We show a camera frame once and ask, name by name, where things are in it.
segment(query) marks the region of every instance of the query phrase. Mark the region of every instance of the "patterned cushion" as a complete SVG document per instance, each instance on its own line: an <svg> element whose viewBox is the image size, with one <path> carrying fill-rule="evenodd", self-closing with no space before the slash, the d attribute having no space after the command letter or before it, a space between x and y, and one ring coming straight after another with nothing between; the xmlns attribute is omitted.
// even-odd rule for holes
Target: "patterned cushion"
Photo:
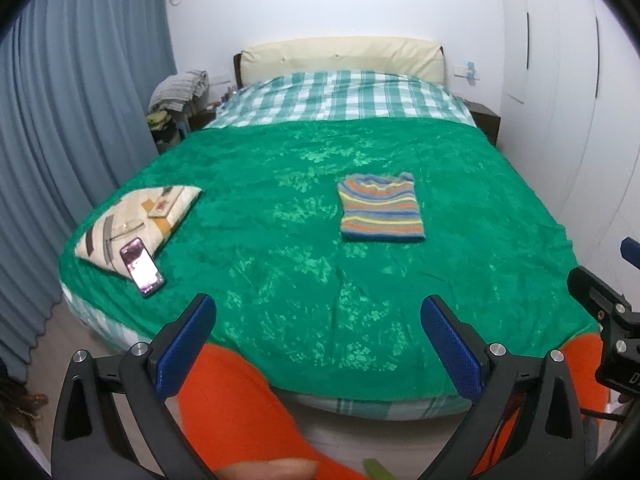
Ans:
<svg viewBox="0 0 640 480"><path fill-rule="evenodd" d="M166 218L148 218L147 214L163 189L164 187L150 187L124 195L82 235L76 245L76 256L130 278L129 271L120 257L120 249L134 238L140 238L153 256L169 239L191 207L191 203L202 192L200 188L184 186ZM124 224L142 225L126 234L116 236Z"/></svg>

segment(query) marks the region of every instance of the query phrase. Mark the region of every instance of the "hand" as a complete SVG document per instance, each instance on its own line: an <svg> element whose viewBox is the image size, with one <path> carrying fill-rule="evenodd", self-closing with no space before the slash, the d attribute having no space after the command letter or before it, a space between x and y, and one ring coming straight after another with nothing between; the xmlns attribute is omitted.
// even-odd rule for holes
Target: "hand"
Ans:
<svg viewBox="0 0 640 480"><path fill-rule="evenodd" d="M239 462L214 471L220 480L313 480L318 462L283 458L270 462Z"/></svg>

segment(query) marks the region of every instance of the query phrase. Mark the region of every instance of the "green blanket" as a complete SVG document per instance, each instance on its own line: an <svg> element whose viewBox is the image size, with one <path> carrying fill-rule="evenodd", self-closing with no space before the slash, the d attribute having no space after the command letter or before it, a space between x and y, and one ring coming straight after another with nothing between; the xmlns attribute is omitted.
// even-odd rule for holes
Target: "green blanket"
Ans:
<svg viewBox="0 0 640 480"><path fill-rule="evenodd" d="M336 184L351 173L415 177L426 241L345 242ZM124 193L189 184L203 195L156 257L150 298L74 256ZM571 243L482 133L434 119L287 122L191 135L106 200L72 235L61 278L112 319L154 335L197 292L215 298L210 341L272 384L343 399L454 393L420 326L439 294L488 342L544 355L594 323L566 290Z"/></svg>

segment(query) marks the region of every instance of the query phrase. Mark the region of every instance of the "folded sweater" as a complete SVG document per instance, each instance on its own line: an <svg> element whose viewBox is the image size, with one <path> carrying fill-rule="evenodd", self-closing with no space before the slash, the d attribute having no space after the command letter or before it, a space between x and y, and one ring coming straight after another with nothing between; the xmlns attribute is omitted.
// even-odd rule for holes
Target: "folded sweater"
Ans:
<svg viewBox="0 0 640 480"><path fill-rule="evenodd" d="M338 183L344 217L342 236L353 240L424 240L411 173L394 176L348 175Z"/></svg>

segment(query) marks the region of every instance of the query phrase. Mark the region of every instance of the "green and white checkered sheet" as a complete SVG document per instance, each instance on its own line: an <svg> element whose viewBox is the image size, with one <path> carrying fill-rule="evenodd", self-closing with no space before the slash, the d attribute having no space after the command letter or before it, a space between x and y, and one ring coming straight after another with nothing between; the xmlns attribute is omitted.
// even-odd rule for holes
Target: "green and white checkered sheet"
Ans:
<svg viewBox="0 0 640 480"><path fill-rule="evenodd" d="M75 295L64 283L61 283L61 285L66 304L71 312L82 323L95 330L107 343L113 346L115 351L127 351L139 341L147 343L151 341L151 337L139 334L110 319L87 301ZM471 406L468 400L458 396L438 396L431 399L384 402L379 400L331 399L279 389L274 389L274 392L283 400L292 400L326 412L359 416L361 418L374 418L376 420L436 418L464 412Z"/></svg>
<svg viewBox="0 0 640 480"><path fill-rule="evenodd" d="M475 126L462 100L414 76L360 70L295 73L241 89L207 128L284 121L427 117Z"/></svg>

